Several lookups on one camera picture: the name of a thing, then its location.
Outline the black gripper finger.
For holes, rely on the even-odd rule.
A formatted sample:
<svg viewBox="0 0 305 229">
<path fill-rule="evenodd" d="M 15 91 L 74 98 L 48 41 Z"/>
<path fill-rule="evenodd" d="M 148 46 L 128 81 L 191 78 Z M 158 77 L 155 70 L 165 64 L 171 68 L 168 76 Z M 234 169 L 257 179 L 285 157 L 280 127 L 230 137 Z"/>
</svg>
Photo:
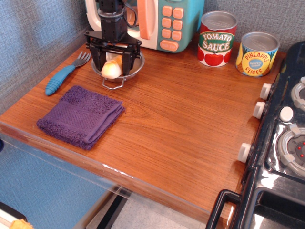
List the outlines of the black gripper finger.
<svg viewBox="0 0 305 229">
<path fill-rule="evenodd" d="M 130 70 L 133 68 L 136 54 L 131 52 L 124 52 L 122 55 L 122 70 L 123 75 L 129 75 Z"/>
<path fill-rule="evenodd" d="M 90 51 L 96 69 L 101 71 L 107 61 L 106 51 L 95 45 L 90 45 Z"/>
</svg>

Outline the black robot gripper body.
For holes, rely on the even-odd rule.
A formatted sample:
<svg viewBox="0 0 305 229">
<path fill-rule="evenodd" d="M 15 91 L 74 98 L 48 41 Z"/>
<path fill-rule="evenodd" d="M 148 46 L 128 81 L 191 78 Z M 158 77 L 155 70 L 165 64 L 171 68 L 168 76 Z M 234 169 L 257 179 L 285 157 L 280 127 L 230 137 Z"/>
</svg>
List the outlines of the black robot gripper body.
<svg viewBox="0 0 305 229">
<path fill-rule="evenodd" d="M 132 59 L 139 58 L 142 42 L 128 34 L 130 25 L 127 21 L 127 12 L 118 10 L 116 12 L 97 11 L 100 18 L 101 29 L 96 31 L 86 31 L 87 44 L 97 40 L 98 48 L 103 51 L 120 54 L 130 54 Z"/>
</svg>

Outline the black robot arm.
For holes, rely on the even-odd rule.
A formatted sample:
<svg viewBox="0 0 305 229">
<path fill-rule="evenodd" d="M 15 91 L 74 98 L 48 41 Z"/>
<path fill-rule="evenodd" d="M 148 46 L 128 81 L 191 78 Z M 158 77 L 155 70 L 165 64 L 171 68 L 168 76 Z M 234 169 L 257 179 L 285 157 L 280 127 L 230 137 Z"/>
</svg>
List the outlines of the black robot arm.
<svg viewBox="0 0 305 229">
<path fill-rule="evenodd" d="M 119 76 L 128 75 L 134 60 L 140 58 L 142 42 L 128 34 L 127 7 L 122 0 L 100 0 L 97 14 L 101 31 L 87 31 L 87 43 L 95 67 L 103 77 L 117 69 Z"/>
</svg>

